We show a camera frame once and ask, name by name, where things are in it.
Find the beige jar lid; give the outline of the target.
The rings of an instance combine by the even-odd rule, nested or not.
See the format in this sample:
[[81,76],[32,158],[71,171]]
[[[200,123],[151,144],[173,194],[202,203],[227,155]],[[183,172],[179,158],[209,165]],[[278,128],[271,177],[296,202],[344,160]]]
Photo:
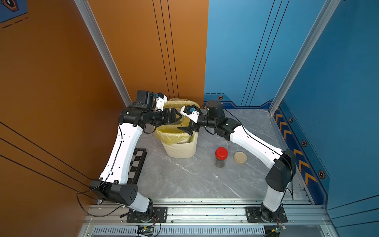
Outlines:
[[234,154],[234,160],[238,164],[245,164],[247,162],[247,155],[244,152],[236,152]]

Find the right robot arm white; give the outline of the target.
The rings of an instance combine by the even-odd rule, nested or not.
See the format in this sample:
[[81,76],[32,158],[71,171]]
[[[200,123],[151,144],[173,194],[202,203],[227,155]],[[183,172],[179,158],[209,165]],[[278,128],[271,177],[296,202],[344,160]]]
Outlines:
[[217,100],[208,101],[203,113],[196,105],[186,105],[180,110],[181,115],[189,118],[189,126],[182,131],[193,134],[200,127],[213,128],[215,134],[240,145],[258,158],[269,172],[265,177],[268,185],[266,196],[260,207],[260,216],[265,222],[275,222],[283,214],[283,198],[286,190],[292,189],[296,174],[295,155],[290,150],[282,150],[263,141],[249,132],[235,117],[226,117],[223,105]]

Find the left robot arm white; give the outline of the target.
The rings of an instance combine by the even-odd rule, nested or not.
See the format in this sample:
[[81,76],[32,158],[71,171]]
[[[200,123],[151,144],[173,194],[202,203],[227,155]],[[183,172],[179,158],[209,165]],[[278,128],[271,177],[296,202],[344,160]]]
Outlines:
[[182,118],[175,108],[157,108],[155,103],[133,103],[118,118],[116,141],[106,167],[90,190],[104,201],[127,206],[138,219],[148,222],[154,215],[153,202],[129,184],[129,168],[136,144],[148,124],[174,124]]

